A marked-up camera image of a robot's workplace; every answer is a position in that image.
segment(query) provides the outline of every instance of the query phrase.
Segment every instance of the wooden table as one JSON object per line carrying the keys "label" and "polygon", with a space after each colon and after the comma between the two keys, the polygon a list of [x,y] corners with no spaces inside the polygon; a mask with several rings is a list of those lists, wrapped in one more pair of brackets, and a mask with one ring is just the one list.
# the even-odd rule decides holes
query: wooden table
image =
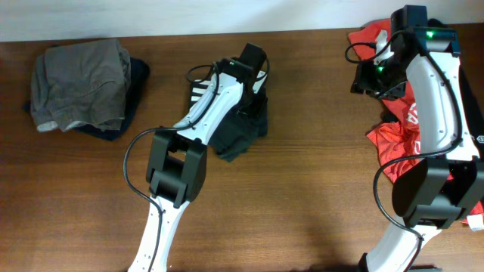
{"label": "wooden table", "polygon": [[[484,25],[456,26],[462,64],[484,106]],[[355,29],[120,39],[151,68],[135,120],[119,140],[38,133],[22,110],[33,62],[51,45],[0,44],[0,270],[126,271],[148,204],[125,184],[122,161],[141,130],[185,113],[193,66],[260,45],[271,60],[269,132],[232,163],[209,152],[205,185],[182,217],[172,271],[301,271],[356,264],[388,226],[371,191],[377,152],[365,137],[381,103],[349,93],[344,60]],[[150,138],[135,147],[129,174],[146,192]],[[382,178],[391,209],[391,183]],[[481,271],[484,231],[455,223],[430,241],[418,264]]]}

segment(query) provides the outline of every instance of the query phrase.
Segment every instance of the folded gray pants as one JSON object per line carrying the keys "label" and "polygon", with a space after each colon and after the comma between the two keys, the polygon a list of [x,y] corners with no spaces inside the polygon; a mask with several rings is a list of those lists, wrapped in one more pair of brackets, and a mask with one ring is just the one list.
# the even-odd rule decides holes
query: folded gray pants
{"label": "folded gray pants", "polygon": [[130,65],[128,51],[116,39],[49,48],[32,74],[30,113],[37,130],[85,124],[119,130]]}

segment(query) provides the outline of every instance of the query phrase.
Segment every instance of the white wall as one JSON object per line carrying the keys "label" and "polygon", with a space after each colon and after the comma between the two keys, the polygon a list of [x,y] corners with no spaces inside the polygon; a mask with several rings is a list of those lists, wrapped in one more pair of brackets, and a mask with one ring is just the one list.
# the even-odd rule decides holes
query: white wall
{"label": "white wall", "polygon": [[405,4],[484,21],[484,0],[0,0],[0,42],[355,27]]}

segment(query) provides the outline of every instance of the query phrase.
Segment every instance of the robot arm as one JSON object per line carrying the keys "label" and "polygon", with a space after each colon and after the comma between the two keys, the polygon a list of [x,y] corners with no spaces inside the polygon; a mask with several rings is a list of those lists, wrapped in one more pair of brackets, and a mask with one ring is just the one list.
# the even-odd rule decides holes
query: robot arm
{"label": "robot arm", "polygon": [[[216,63],[219,73],[212,75],[202,98],[174,127],[185,128],[195,120],[198,120],[197,124],[179,131],[159,131],[154,135],[146,180],[150,184],[151,199],[163,210],[160,218],[163,222],[151,271],[166,271],[169,248],[183,211],[195,200],[205,181],[206,145],[230,109],[253,110],[253,94],[267,79],[260,71],[265,61],[265,52],[251,44],[247,44],[240,57],[220,60]],[[177,151],[185,153],[184,162],[171,156]],[[157,208],[150,204],[141,245],[129,272],[149,269],[158,224]]]}
{"label": "robot arm", "polygon": [[[390,39],[391,52],[358,65],[352,91],[395,100],[405,95],[405,82],[409,81],[419,115],[422,154],[448,150],[462,138],[451,151],[422,158],[393,187],[396,220],[416,230],[424,246],[442,229],[464,219],[484,196],[484,166],[462,104],[457,33],[427,27],[427,10],[421,6],[405,6],[392,14],[392,32],[403,34]],[[378,42],[386,44],[380,38]],[[447,182],[449,175],[452,182]],[[405,271],[418,247],[413,233],[391,224],[378,245],[361,258],[360,271]]]}

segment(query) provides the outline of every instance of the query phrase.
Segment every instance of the brown wood surface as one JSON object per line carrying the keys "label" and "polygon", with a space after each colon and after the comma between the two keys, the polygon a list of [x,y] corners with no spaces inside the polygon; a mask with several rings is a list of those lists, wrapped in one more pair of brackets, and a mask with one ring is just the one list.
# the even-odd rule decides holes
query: brown wood surface
{"label": "brown wood surface", "polygon": [[[457,26],[462,64],[484,107],[484,25]],[[0,44],[0,270],[124,271],[138,249],[148,204],[125,184],[122,160],[141,130],[172,125],[188,99],[185,73],[239,54],[246,42],[271,60],[269,132],[232,163],[209,152],[205,185],[183,215],[170,270],[290,271],[356,264],[388,226],[374,204],[377,152],[365,133],[381,104],[349,93],[355,66],[343,51],[355,29],[120,39],[151,67],[129,130],[117,141],[38,133],[22,110],[35,57],[51,45]],[[150,138],[129,174],[146,191]],[[391,183],[381,179],[391,209]],[[484,231],[456,223],[418,264],[482,271]]]}

